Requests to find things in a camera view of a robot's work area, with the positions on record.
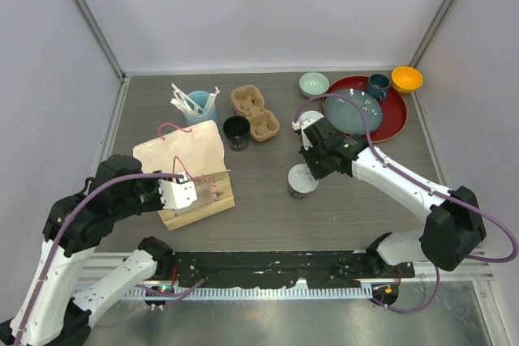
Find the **black paper coffee cup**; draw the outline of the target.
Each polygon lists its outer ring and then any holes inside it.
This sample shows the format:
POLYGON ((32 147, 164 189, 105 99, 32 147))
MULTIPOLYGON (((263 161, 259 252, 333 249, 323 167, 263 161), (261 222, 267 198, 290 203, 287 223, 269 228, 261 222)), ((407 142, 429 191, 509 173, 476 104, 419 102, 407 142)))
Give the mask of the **black paper coffee cup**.
POLYGON ((289 194, 295 199, 304 199, 309 194, 315 191, 315 187, 310 188, 309 190, 300 190, 299 188, 295 188, 292 186, 288 187, 289 194))

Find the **pink kraft paper bag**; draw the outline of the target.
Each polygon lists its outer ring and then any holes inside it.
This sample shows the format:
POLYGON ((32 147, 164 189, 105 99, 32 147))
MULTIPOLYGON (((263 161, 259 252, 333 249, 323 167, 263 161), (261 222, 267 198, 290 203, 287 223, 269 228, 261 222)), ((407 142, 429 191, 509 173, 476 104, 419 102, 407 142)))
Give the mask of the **pink kraft paper bag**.
POLYGON ((188 207, 159 211, 165 227, 171 231, 205 219, 235 206, 225 150, 217 124, 213 120, 187 128, 176 127, 164 134, 162 124, 158 137, 133 147, 133 157, 145 173, 182 174, 195 187, 197 199, 188 207))

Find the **single white cup lid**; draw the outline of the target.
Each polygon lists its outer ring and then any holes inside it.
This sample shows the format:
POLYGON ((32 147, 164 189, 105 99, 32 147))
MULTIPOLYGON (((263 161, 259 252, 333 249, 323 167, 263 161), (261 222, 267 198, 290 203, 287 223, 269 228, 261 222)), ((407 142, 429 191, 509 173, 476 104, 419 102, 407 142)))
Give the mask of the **single white cup lid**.
POLYGON ((299 121, 301 123, 303 123, 304 121, 318 121, 320 120, 321 118, 323 118, 324 115, 321 113, 321 112, 318 112, 318 111, 315 111, 315 110, 308 110, 308 111, 305 111, 303 112, 300 116, 299 116, 299 121))

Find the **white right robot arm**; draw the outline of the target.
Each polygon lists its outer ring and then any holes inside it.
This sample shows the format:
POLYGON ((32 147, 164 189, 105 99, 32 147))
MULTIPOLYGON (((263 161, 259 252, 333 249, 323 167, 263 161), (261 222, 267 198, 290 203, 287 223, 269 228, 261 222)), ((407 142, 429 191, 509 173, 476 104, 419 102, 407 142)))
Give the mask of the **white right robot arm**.
POLYGON ((453 271, 485 238, 473 191, 430 182, 371 147, 365 137, 344 137, 324 118, 291 126, 302 138, 299 152, 316 181, 332 173, 357 178, 396 200, 422 223, 413 232, 385 233, 368 246, 366 265, 372 275, 383 277, 396 265, 415 261, 453 271))

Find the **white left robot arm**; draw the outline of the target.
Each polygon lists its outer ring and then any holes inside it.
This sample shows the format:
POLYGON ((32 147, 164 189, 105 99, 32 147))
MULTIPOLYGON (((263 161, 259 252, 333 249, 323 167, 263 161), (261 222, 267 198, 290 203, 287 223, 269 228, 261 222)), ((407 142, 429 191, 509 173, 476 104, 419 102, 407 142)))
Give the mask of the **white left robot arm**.
POLYGON ((1 324, 5 345, 82 345, 98 318, 140 281, 164 280, 173 251, 155 237, 144 238, 112 273, 75 297, 84 265, 117 221, 165 209, 175 173, 143 173, 131 156, 111 156, 78 193, 58 200, 43 229, 41 257, 18 314, 1 324))

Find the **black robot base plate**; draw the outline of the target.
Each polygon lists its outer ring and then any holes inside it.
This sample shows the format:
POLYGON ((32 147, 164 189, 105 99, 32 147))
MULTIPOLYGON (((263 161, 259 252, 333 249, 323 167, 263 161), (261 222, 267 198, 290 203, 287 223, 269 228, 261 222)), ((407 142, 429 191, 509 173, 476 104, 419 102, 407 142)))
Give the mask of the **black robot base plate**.
POLYGON ((176 281, 188 288, 292 288, 304 279, 309 288, 358 287, 363 280, 410 279, 411 263, 386 265, 374 254, 352 250, 177 252, 151 280, 176 281))

